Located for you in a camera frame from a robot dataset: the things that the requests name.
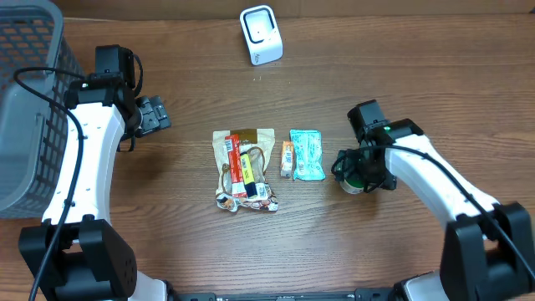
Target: blue package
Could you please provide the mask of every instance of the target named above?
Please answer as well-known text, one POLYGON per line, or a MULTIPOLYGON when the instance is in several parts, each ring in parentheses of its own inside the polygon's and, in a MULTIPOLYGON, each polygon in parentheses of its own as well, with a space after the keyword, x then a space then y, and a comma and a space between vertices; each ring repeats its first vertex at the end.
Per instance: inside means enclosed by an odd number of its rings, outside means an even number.
POLYGON ((293 179, 321 181, 325 179, 321 166, 321 133, 317 130, 290 130, 295 152, 293 179))

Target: black cable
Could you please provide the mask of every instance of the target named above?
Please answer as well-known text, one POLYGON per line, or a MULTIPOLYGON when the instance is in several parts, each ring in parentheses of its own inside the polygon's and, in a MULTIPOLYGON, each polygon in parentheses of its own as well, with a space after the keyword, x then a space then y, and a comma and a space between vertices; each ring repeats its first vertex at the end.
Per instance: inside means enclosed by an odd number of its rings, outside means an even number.
POLYGON ((137 64, 140 66, 140 79, 137 81, 137 85, 135 86, 134 90, 134 97, 137 97, 141 93, 141 88, 143 87, 143 66, 141 65, 140 57, 137 56, 137 54, 134 55, 134 59, 137 62, 137 64))
POLYGON ((533 272, 532 268, 529 266, 529 263, 527 262, 526 258, 524 258, 524 256, 520 253, 517 246, 514 244, 514 242, 512 242, 511 238, 507 235, 507 233, 503 231, 502 227, 500 227, 500 225, 494 220, 494 218, 491 217, 491 215, 487 212, 487 210, 485 210, 485 208, 483 208, 483 206, 481 206, 476 201, 474 196, 470 194, 470 192, 468 192, 465 189, 465 187, 462 186, 462 184, 450 173, 450 171, 448 171, 447 168, 445 168, 435 158, 419 150, 415 150, 415 149, 411 149, 410 147, 404 147, 404 146, 399 146, 399 145, 373 145, 373 146, 366 146, 366 147, 359 148, 357 151, 362 153, 365 151, 385 150, 389 148, 394 149, 394 150, 399 150, 399 151, 406 151, 406 152, 421 156, 422 158, 430 161, 436 167, 438 167, 438 169, 440 169, 450 179, 453 185, 455 185, 457 189, 459 189, 461 194, 483 215, 485 219, 487 219, 488 222, 491 223, 492 227, 494 227, 494 229, 498 231, 498 233, 500 234, 500 237, 502 237, 503 242, 506 243, 507 246, 511 248, 512 252, 517 256, 517 258, 522 262, 522 265, 524 265, 524 267, 526 268, 527 273, 532 278, 533 282, 535 282, 535 273, 533 272))
POLYGON ((38 96, 39 98, 48 102, 50 105, 63 111, 74 122, 74 125, 76 126, 76 130, 78 131, 78 155, 76 156, 76 163, 74 165, 73 180, 70 182, 69 193, 67 194, 67 198, 64 201, 64 209, 61 212, 61 217, 59 218, 58 225, 56 226, 56 230, 53 233, 52 240, 50 241, 50 244, 48 245, 47 252, 44 254, 43 261, 41 262, 41 265, 39 266, 39 270, 37 271, 37 274, 35 275, 35 279, 33 280, 32 290, 30 292, 30 296, 28 300, 34 301, 35 298, 37 297, 38 287, 39 287, 39 284, 41 283, 41 279, 43 278, 48 262, 50 261, 50 258, 52 257, 52 253, 57 248, 61 228, 65 224, 65 220, 67 219, 67 214, 69 213, 69 209, 73 202, 74 188, 76 187, 76 181, 78 180, 80 167, 82 165, 82 155, 84 154, 84 132, 82 131, 82 125, 78 122, 74 114, 71 113, 67 108, 55 102, 53 99, 47 97, 46 95, 39 93, 35 89, 30 88, 28 85, 23 83, 18 78, 20 74, 30 72, 30 71, 54 71, 56 74, 67 74, 70 76, 77 77, 79 79, 84 79, 84 76, 80 74, 72 73, 66 70, 50 68, 50 67, 28 67, 28 68, 18 69, 13 73, 13 80, 17 84, 19 84, 29 93, 38 96))

